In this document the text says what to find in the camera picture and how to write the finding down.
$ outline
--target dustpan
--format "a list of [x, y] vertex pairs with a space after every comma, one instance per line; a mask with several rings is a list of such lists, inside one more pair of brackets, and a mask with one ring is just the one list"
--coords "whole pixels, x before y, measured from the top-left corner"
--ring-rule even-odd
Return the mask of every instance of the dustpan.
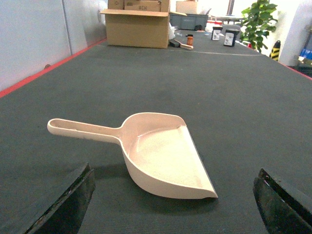
[[64, 119], [52, 119], [55, 135], [116, 143], [133, 181], [163, 197], [201, 199], [217, 197], [186, 123], [179, 116], [138, 113], [119, 128]]

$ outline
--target black container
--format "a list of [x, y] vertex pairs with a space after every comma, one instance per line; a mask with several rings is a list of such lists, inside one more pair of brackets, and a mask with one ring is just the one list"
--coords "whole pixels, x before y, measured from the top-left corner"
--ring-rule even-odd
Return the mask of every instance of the black container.
[[170, 14], [170, 24], [172, 26], [178, 26], [178, 29], [198, 30], [197, 27], [200, 25], [205, 30], [207, 20], [207, 15], [187, 14], [187, 16], [181, 16]]
[[224, 46], [233, 47], [235, 46], [236, 36], [239, 34], [239, 30], [234, 28], [229, 28], [225, 30], [225, 39], [224, 39]]
[[222, 29], [222, 26], [214, 26], [213, 32], [211, 33], [211, 40], [220, 40], [220, 33]]

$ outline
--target yellow black striped post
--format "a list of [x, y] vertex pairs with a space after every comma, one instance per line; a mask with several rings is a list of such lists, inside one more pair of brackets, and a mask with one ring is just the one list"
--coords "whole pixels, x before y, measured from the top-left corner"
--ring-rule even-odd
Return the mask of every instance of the yellow black striped post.
[[278, 40], [277, 42], [275, 42], [269, 57], [272, 58], [275, 61], [278, 61], [279, 49], [280, 48], [281, 48], [281, 41]]

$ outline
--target dustpan handle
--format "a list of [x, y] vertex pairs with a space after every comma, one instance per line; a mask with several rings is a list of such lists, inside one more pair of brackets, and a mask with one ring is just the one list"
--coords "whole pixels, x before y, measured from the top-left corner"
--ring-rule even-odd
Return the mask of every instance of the dustpan handle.
[[48, 131], [54, 135], [120, 144], [120, 128], [108, 128], [60, 118], [48, 122]]

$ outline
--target gray storage bin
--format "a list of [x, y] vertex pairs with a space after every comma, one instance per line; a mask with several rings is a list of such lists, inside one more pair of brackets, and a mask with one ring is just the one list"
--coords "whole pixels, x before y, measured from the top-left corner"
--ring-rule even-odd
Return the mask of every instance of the gray storage bin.
[[178, 26], [179, 29], [195, 30], [196, 25], [201, 25], [205, 30], [207, 20], [207, 15], [187, 14], [187, 16], [181, 16], [170, 14], [171, 26]]

